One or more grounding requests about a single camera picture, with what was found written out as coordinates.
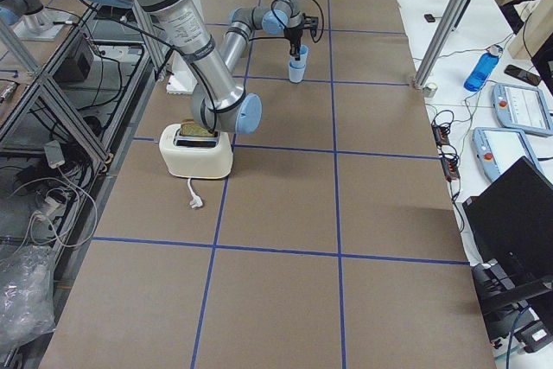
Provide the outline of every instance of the cup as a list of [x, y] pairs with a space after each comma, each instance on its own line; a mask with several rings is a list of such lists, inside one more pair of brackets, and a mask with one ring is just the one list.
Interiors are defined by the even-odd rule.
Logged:
[[290, 82], [294, 84], [302, 82], [308, 62], [308, 54], [309, 48], [302, 45], [300, 48], [300, 60], [296, 60], [294, 57], [290, 58], [288, 63], [288, 78]]

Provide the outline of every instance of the white table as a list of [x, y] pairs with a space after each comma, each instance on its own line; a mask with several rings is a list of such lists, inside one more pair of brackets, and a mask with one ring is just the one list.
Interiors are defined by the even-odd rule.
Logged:
[[[430, 13], [436, 17], [442, 16], [449, 0], [397, 1], [400, 5], [405, 33], [409, 37], [410, 50], [415, 59], [415, 65], [418, 67], [420, 59], [424, 56], [439, 22], [438, 20], [434, 23], [426, 22], [424, 14]], [[505, 46], [508, 44], [505, 39], [511, 32], [511, 28], [494, 0], [471, 0], [461, 23], [457, 30], [448, 38], [441, 55], [469, 49], [481, 50], [453, 54], [449, 57], [438, 59], [428, 79], [428, 82], [432, 81], [438, 85], [435, 96], [432, 99], [426, 99], [430, 120], [434, 118], [436, 111], [446, 109], [454, 113], [455, 119], [465, 120], [468, 118], [468, 110], [463, 100], [470, 94], [463, 88], [463, 83], [473, 70], [480, 56], [484, 53], [483, 49], [498, 42], [501, 42]], [[533, 68], [529, 60], [514, 60], [505, 49], [503, 56], [499, 60], [499, 64], [490, 76], [490, 80], [524, 86], [524, 83], [521, 81], [503, 74], [503, 70], [508, 64], [513, 64], [524, 69]], [[552, 110], [553, 96], [551, 96], [544, 83], [539, 87], [543, 90], [548, 107]], [[478, 109], [474, 114], [471, 129], [474, 127], [500, 127], [492, 105], [492, 89], [493, 83], [488, 83], [482, 88], [481, 96], [478, 100]], [[468, 100], [471, 111], [474, 111], [477, 99], [478, 96], [475, 95]], [[448, 117], [443, 116], [443, 118], [439, 118], [437, 121], [448, 121]], [[528, 135], [528, 138], [537, 157], [553, 156], [553, 137], [543, 138]], [[481, 194], [489, 186], [490, 181], [484, 176], [476, 158], [472, 145], [472, 131], [469, 131], [469, 123], [454, 124], [449, 135], [449, 140], [458, 151], [463, 149], [460, 165], [461, 193], [458, 200], [463, 201], [469, 196]], [[553, 181], [553, 161], [542, 162], [541, 165], [547, 178]], [[457, 183], [453, 185], [454, 191], [457, 190], [458, 186]], [[475, 251], [474, 241], [469, 232], [463, 233], [463, 242], [465, 243], [468, 259], [471, 263], [477, 262], [478, 254]], [[503, 349], [495, 353], [496, 356], [501, 355], [505, 350], [506, 347], [503, 347]], [[513, 353], [511, 356], [511, 368], [549, 369], [551, 361], [553, 361], [553, 345], [549, 345], [534, 354]], [[496, 363], [498, 368], [505, 367], [505, 359], [497, 359]]]

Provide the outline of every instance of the plastic bottle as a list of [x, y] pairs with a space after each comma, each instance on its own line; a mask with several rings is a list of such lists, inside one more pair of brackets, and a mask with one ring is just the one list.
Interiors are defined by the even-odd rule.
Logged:
[[464, 84], [465, 89], [471, 92], [479, 91], [495, 66], [498, 65], [499, 57], [502, 54], [502, 47], [499, 45], [492, 45], [490, 49], [480, 57], [476, 67], [474, 67], [473, 71], [468, 76]]

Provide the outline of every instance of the plastic bag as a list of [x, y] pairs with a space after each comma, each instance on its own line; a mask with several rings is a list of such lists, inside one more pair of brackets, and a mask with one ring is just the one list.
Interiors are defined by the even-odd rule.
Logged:
[[24, 246], [0, 262], [0, 350], [54, 330], [54, 254], [47, 246]]

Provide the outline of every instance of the smartphone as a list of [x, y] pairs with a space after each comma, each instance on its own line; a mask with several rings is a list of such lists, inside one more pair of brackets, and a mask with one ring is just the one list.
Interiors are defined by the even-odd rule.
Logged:
[[535, 75], [534, 73], [529, 73], [528, 71], [525, 71], [524, 69], [519, 67], [515, 67], [514, 65], [507, 65], [504, 72], [507, 75], [516, 78], [517, 80], [521, 80], [527, 84], [530, 84], [531, 86], [538, 86], [542, 80], [538, 75]]

